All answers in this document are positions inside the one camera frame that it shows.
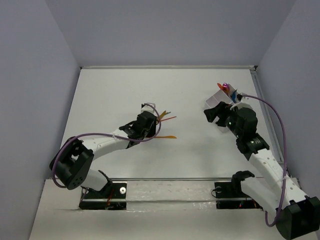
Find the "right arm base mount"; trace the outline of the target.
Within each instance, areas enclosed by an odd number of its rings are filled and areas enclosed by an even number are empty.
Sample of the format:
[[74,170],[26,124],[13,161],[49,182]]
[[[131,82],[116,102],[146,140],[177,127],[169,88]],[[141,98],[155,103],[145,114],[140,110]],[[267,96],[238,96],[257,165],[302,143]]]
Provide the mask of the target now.
[[241,182],[254,177],[255,175],[248,170],[238,171],[232,175],[230,181],[215,182],[210,194],[216,199],[216,208],[218,210],[262,210],[263,208],[241,189]]

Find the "blue plastic fork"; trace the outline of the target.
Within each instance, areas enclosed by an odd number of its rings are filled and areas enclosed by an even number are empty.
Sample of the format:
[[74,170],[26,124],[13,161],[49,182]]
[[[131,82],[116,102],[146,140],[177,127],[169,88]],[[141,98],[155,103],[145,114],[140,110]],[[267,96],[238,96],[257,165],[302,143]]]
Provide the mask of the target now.
[[234,103],[237,102],[237,95],[238,95],[238,93],[237,93],[236,90],[234,90],[234,91],[231,93],[231,99],[232,99],[232,101],[233,101]]

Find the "orange plastic knife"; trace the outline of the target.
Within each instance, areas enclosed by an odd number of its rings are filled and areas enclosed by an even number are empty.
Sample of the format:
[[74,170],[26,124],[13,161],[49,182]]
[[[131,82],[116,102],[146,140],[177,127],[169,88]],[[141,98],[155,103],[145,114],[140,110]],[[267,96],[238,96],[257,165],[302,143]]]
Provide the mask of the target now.
[[157,139],[177,139],[174,135],[166,135],[166,136],[155,136]]

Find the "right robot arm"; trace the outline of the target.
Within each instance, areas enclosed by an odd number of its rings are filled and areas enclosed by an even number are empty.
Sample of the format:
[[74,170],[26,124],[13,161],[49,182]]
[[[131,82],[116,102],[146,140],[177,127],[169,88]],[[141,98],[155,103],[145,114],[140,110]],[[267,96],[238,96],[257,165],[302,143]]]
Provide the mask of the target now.
[[248,162],[262,175],[267,186],[246,170],[236,172],[230,183],[235,196],[243,194],[252,198],[265,211],[265,219],[275,226],[286,240],[304,236],[320,229],[320,200],[308,196],[288,176],[258,134],[258,118],[251,107],[232,106],[221,101],[204,110],[209,123],[228,128],[236,137],[236,146]]

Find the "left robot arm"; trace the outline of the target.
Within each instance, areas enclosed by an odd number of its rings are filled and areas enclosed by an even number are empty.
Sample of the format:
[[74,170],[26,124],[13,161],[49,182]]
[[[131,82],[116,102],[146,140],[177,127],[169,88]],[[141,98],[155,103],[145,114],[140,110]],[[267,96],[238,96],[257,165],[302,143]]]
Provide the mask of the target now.
[[93,170],[93,161],[118,150],[126,150],[157,136],[160,116],[144,110],[112,133],[83,133],[70,137],[57,152],[49,168],[54,184],[62,189],[88,189],[104,198],[110,194],[112,181],[101,170]]

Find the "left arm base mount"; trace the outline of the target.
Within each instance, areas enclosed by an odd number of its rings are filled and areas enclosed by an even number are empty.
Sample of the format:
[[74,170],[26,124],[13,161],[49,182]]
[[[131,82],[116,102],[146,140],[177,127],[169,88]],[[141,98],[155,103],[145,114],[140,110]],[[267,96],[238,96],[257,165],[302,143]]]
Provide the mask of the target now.
[[80,197],[78,207],[81,210],[126,210],[127,182],[112,181],[100,191],[85,190]]

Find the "red chopstick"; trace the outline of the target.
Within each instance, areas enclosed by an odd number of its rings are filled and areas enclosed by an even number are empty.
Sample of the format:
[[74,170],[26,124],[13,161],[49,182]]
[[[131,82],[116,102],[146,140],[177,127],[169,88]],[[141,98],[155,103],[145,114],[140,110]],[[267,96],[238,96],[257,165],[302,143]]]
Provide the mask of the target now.
[[172,117],[168,117],[168,118],[162,118],[161,122],[168,121],[168,120],[171,120],[171,119],[175,119],[176,117],[177,116],[172,116]]

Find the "orange plastic spoon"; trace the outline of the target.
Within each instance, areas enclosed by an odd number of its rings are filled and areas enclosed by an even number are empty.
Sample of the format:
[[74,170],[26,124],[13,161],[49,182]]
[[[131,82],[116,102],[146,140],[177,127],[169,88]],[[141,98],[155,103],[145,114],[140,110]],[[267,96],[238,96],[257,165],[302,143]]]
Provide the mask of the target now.
[[227,89],[226,89],[223,85],[221,85],[220,83],[217,83],[217,86],[218,86],[222,91],[224,91],[225,93],[227,92]]

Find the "iridescent metal spoon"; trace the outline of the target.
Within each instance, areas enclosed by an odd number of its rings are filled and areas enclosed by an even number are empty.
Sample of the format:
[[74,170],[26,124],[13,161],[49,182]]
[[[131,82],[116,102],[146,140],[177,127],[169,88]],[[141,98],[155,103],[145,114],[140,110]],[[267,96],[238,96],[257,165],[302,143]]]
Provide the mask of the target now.
[[229,94],[229,92],[230,92],[230,87],[229,87],[229,85],[225,82],[225,83],[223,83],[223,85],[222,85],[222,90],[228,95]]

